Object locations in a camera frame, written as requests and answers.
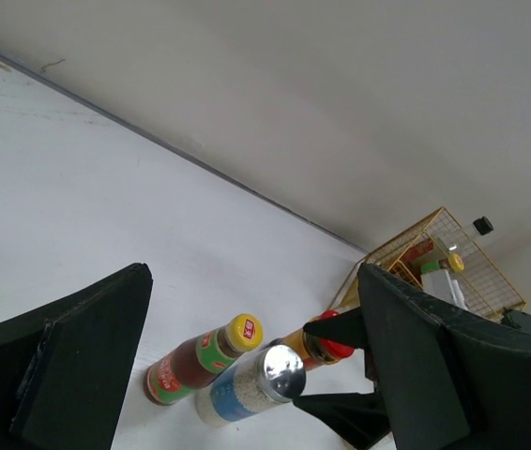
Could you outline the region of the silver-cap salt shaker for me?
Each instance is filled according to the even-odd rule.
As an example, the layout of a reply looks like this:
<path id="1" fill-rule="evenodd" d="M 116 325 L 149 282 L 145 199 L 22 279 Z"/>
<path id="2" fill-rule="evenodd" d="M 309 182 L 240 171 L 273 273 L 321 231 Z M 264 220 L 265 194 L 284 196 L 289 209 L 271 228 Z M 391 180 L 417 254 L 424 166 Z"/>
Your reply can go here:
<path id="1" fill-rule="evenodd" d="M 279 344 L 233 365 L 195 396 L 195 410 L 211 427 L 223 427 L 302 395 L 307 380 L 303 360 Z"/>

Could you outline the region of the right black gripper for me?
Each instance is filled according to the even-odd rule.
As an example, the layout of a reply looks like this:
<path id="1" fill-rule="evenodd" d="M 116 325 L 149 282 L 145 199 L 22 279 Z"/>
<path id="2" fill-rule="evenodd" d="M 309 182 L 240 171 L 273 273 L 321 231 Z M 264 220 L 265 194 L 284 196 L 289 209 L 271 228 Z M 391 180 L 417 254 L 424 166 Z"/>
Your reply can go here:
<path id="1" fill-rule="evenodd" d="M 364 348 L 364 318 L 361 309 L 304 324 L 303 331 L 313 337 L 330 340 L 354 349 Z M 364 350 L 365 377 L 379 388 L 379 376 L 372 349 Z M 378 392 L 339 393 L 301 396 L 295 407 L 317 418 L 355 449 L 371 449 L 391 432 L 386 405 Z"/>

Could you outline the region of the yellow-cap green-label sauce bottle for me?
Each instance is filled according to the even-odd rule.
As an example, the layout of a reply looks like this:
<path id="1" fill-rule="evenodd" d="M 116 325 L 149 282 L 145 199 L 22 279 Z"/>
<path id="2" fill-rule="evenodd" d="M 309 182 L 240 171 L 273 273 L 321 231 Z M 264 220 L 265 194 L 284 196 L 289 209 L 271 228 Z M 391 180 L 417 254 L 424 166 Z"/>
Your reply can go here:
<path id="1" fill-rule="evenodd" d="M 210 385 L 262 340 L 261 322 L 247 313 L 189 338 L 149 367 L 144 382 L 147 396 L 159 405 L 173 405 Z"/>

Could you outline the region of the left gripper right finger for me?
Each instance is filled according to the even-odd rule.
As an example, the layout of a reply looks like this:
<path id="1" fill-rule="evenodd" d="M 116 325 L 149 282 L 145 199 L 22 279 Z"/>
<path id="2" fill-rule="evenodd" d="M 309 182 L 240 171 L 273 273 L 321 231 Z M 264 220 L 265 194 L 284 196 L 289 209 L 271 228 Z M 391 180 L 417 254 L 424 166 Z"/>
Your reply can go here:
<path id="1" fill-rule="evenodd" d="M 364 263 L 358 291 L 399 449 L 531 449 L 531 334 Z"/>

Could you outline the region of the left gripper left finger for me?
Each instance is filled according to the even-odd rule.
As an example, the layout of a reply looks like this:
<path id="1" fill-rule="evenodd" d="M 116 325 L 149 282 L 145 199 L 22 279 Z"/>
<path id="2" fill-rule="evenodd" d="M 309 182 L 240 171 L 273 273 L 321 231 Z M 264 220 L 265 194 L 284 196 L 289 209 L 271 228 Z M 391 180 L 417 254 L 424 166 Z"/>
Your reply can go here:
<path id="1" fill-rule="evenodd" d="M 137 262 L 0 322 L 0 449 L 111 447 L 152 286 Z"/>

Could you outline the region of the yellow-cap red-label sauce bottle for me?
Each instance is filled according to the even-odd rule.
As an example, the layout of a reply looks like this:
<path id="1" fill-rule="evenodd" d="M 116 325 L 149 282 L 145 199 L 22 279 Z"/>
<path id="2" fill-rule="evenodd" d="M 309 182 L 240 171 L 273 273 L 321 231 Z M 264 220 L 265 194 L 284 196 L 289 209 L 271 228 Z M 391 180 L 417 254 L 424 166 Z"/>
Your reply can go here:
<path id="1" fill-rule="evenodd" d="M 431 237 L 408 248 L 401 261 L 421 275 L 442 269 L 461 273 L 465 268 L 457 245 L 446 245 L 442 240 Z"/>

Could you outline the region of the red-lid chili sauce jar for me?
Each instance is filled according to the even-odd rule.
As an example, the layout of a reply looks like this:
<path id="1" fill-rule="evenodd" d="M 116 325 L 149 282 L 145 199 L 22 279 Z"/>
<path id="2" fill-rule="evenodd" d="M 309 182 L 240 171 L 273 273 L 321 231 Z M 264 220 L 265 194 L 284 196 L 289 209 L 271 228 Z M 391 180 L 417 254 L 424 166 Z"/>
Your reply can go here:
<path id="1" fill-rule="evenodd" d="M 352 356 L 355 351 L 353 347 L 309 335 L 302 328 L 285 337 L 273 339 L 265 347 L 281 344 L 290 347 L 301 357 L 306 371 L 337 364 Z"/>

